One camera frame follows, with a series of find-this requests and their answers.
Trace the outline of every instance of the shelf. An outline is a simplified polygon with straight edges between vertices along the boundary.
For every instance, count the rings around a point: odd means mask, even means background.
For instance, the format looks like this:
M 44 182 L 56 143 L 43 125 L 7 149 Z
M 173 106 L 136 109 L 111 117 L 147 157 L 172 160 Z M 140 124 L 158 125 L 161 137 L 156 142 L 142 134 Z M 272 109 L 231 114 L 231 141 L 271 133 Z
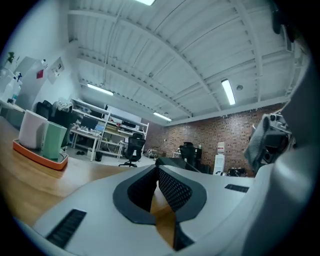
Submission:
M 91 110 L 94 110 L 94 111 L 97 111 L 99 113 L 102 113 L 102 114 L 105 114 L 105 115 L 109 115 L 109 112 L 103 108 L 100 108 L 100 107 L 97 107 L 97 106 L 94 106 L 94 105 L 91 105 L 89 103 L 86 103 L 80 99 L 74 99 L 72 98 L 71 100 L 73 100 L 75 103 L 79 104 L 79 105 L 82 105 L 88 109 L 91 109 Z
M 115 125 L 115 126 L 117 125 L 116 122 L 112 122 L 112 121 L 108 121 L 107 123 L 108 123 L 108 124 Z M 146 135 L 144 131 L 140 131 L 140 130 L 137 130 L 137 129 L 124 127 L 124 126 L 122 126 L 122 125 L 120 125 L 119 127 L 123 128 L 123 129 L 125 129 L 125 130 L 133 131 L 133 132 L 138 133 L 138 134 Z
M 118 153 L 113 153 L 113 152 L 109 152 L 109 151 L 99 150 L 99 152 L 105 153 L 105 154 L 108 154 L 108 155 L 112 155 L 112 156 L 118 156 Z
M 127 119 L 127 118 L 123 118 L 123 117 L 121 117 L 121 116 L 119 116 L 119 115 L 112 114 L 112 113 L 110 114 L 110 117 L 116 118 L 116 119 L 120 119 L 120 120 L 123 120 L 123 121 L 126 121 L 126 122 L 131 123 L 131 124 L 134 124 L 134 125 L 136 125 L 136 126 L 145 126 L 145 127 L 148 126 L 148 124 L 145 124 L 145 123 L 142 123 L 142 122 L 135 122 L 135 121 L 129 120 L 129 119 Z
M 101 121 L 101 122 L 106 122 L 105 119 L 96 117 L 96 116 L 94 116 L 94 115 L 87 114 L 87 113 L 85 113 L 85 112 L 80 111 L 79 109 L 73 109 L 72 112 L 77 112 L 77 113 L 79 113 L 79 114 L 82 114 L 82 115 L 84 115 L 84 116 L 90 117 L 90 118 L 92 118 L 92 119 L 96 119 L 96 120 L 99 120 L 99 121 Z
M 107 129 L 104 130 L 104 132 L 107 133 L 107 134 L 117 135 L 117 136 L 120 136 L 120 137 L 123 137 L 123 138 L 129 138 L 128 136 L 124 136 L 124 135 L 122 135 L 120 133 L 117 133 L 115 131 L 110 131 L 110 130 L 107 130 Z
M 120 146 L 120 144 L 118 144 L 118 143 L 114 143 L 114 142 L 111 142 L 111 141 L 104 141 L 104 140 L 101 140 L 101 143 L 103 143 L 103 144 L 115 145 L 115 146 Z
M 122 133 L 122 134 L 127 134 L 127 135 L 129 135 L 129 136 L 132 136 L 132 135 L 133 135 L 132 132 L 127 132 L 127 131 L 124 131 L 124 130 L 119 130 L 118 132 L 119 132 L 119 133 Z

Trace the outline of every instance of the fluorescent light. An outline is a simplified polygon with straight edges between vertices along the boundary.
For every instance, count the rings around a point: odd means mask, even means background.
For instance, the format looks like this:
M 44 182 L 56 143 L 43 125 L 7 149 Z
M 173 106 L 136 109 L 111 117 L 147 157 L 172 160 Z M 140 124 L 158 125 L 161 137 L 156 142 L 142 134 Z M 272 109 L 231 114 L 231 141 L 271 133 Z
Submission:
M 92 89 L 95 89 L 95 90 L 97 90 L 97 91 L 99 91 L 99 92 L 103 92 L 103 93 L 105 93 L 105 94 L 111 95 L 111 96 L 114 95 L 113 92 L 108 91 L 108 90 L 105 90 L 105 89 L 102 89 L 102 88 L 99 88 L 99 87 L 94 86 L 94 85 L 92 85 L 92 84 L 90 84 L 90 83 L 88 83 L 88 87 L 89 87 L 89 88 L 92 88 Z
M 154 114 L 155 116 L 160 117 L 160 118 L 163 118 L 163 119 L 165 119 L 165 120 L 167 120 L 167 121 L 169 121 L 169 122 L 172 121 L 170 118 L 168 118 L 168 117 L 166 117 L 166 116 L 164 116 L 164 115 L 162 115 L 162 114 L 158 114 L 157 112 L 154 112 L 153 114 Z
M 143 4 L 147 5 L 147 6 L 150 6 L 150 5 L 152 5 L 154 3 L 155 0 L 136 0 L 136 1 L 138 1 L 140 3 L 143 3 Z
M 223 89 L 225 91 L 225 94 L 228 97 L 230 105 L 236 104 L 235 96 L 232 91 L 231 84 L 230 84 L 229 80 L 228 79 L 222 80 L 221 83 L 222 83 Z

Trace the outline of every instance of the bottle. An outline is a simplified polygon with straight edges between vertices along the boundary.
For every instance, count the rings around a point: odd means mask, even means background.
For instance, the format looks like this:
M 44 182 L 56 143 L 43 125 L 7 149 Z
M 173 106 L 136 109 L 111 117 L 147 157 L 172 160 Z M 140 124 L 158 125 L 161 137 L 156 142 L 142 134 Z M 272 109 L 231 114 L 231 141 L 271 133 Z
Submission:
M 20 93 L 20 90 L 21 90 L 21 85 L 19 83 L 15 83 L 15 86 L 14 86 L 14 90 L 13 90 L 13 104 L 16 104 L 16 100 L 19 96 L 19 93 Z
M 1 100 L 7 102 L 8 99 L 12 99 L 14 95 L 14 85 L 16 83 L 16 77 L 11 79 L 11 81 L 6 85 L 4 92 L 1 96 Z

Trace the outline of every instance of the computer monitor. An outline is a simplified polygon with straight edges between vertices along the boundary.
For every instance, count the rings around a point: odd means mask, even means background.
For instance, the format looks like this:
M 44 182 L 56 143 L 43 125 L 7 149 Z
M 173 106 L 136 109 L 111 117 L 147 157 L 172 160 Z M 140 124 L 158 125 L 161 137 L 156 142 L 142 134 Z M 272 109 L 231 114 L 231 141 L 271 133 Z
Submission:
M 97 124 L 94 128 L 96 131 L 102 132 L 104 130 L 105 126 L 102 124 Z
M 94 130 L 98 124 L 98 120 L 91 119 L 89 117 L 84 116 L 82 118 L 80 126 L 87 127 L 88 129 Z

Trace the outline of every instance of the gray fabric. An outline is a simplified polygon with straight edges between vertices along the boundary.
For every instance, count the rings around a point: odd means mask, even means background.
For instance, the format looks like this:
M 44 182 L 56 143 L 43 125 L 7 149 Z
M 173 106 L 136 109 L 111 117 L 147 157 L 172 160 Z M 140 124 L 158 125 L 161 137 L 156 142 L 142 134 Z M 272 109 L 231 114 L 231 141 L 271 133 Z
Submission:
M 264 141 L 269 128 L 269 115 L 264 114 L 244 151 L 244 157 L 247 159 L 255 173 L 262 166 L 261 160 L 264 153 Z

